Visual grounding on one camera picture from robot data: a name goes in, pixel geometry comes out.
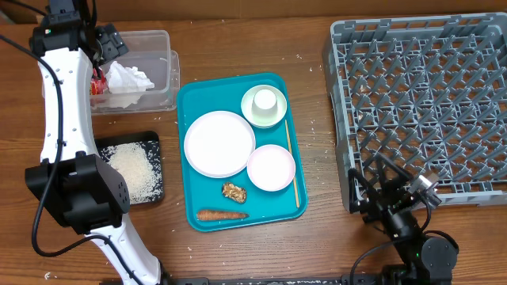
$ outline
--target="gray dish rack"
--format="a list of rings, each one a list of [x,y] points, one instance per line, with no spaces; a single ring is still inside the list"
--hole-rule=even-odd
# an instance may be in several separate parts
[[[443,204],[507,203],[506,13],[337,21],[323,51],[345,208],[373,155],[439,177]]]

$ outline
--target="wooden table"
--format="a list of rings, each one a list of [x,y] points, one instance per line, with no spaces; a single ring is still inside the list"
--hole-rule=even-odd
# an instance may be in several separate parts
[[[160,135],[166,197],[156,205],[133,207],[131,217],[146,247],[173,277],[340,276],[361,253],[387,240],[341,203],[334,119],[321,70],[329,27],[341,19],[116,23],[120,31],[168,31],[180,56],[182,84],[272,71],[285,80],[291,100],[310,199],[307,211],[290,222],[210,234],[195,231],[186,221],[176,111],[93,118],[97,138],[145,130]],[[0,30],[28,47],[32,28]],[[25,186],[24,170],[39,163],[44,138],[40,72],[33,59],[7,44],[0,44],[0,54],[0,283],[95,284],[117,278],[92,244],[56,258],[33,251],[30,232],[38,201]],[[425,212],[417,217],[422,222]],[[454,284],[505,284],[506,221],[507,207],[442,207],[434,212],[429,228],[445,230],[461,248]],[[43,214],[39,241],[44,249],[60,249],[78,238]],[[358,272],[378,272],[384,264],[398,262],[395,251],[387,249],[364,260]],[[49,280],[44,279],[47,272]]]

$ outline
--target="carrot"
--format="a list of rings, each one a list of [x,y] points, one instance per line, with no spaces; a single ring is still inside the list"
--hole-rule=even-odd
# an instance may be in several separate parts
[[[197,219],[200,221],[223,221],[229,219],[246,219],[248,217],[248,214],[231,211],[201,210],[197,213]]]

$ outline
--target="black tray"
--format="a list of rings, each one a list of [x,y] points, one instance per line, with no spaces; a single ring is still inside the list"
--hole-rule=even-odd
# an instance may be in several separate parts
[[[150,196],[150,200],[142,203],[131,203],[135,205],[154,203],[160,201],[164,197],[163,177],[162,177],[162,159],[160,158],[160,140],[154,131],[142,131],[139,133],[118,135],[103,139],[96,139],[95,145],[97,151],[105,162],[109,162],[112,154],[106,154],[104,150],[109,146],[118,146],[125,143],[139,143],[147,154],[148,161],[154,169],[160,169],[160,179],[155,186],[154,190],[160,190],[159,194]]]

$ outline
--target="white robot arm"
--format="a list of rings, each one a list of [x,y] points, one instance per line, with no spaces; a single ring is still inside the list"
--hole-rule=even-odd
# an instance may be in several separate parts
[[[64,147],[61,161],[70,161],[76,158],[76,154],[79,152],[86,155],[98,155],[93,139],[90,115],[89,90],[92,78],[92,63],[88,56],[80,48],[77,51],[70,51],[64,47],[46,51],[42,60],[56,72],[63,94]],[[39,66],[43,78],[46,107],[46,137],[44,148],[40,154],[40,161],[49,160],[49,163],[53,163],[57,150],[58,102],[53,78],[45,67],[41,64]],[[120,252],[125,263],[133,271],[133,274],[143,284],[160,284],[162,276],[160,263],[144,246],[128,214],[122,214],[120,226],[94,228],[86,236],[95,234],[109,238]],[[118,271],[124,284],[136,284],[108,245],[105,245],[102,240],[92,241],[108,257],[109,262]]]
[[[128,216],[130,201],[124,178],[100,159],[93,139],[90,111],[93,68],[128,50],[112,25],[95,28],[96,17],[90,16],[86,1],[51,0],[49,12],[40,27],[34,28],[30,48],[57,78],[39,64],[46,130],[41,164],[25,170],[26,184],[44,201],[43,206],[59,225],[71,226],[76,234],[88,238],[101,238],[91,241],[108,257],[123,284],[168,284],[168,274],[144,246]],[[63,114],[59,112],[59,104],[63,106]],[[60,116],[63,116],[61,136]],[[61,154],[55,161],[59,147]],[[57,174],[50,177],[54,169]]]

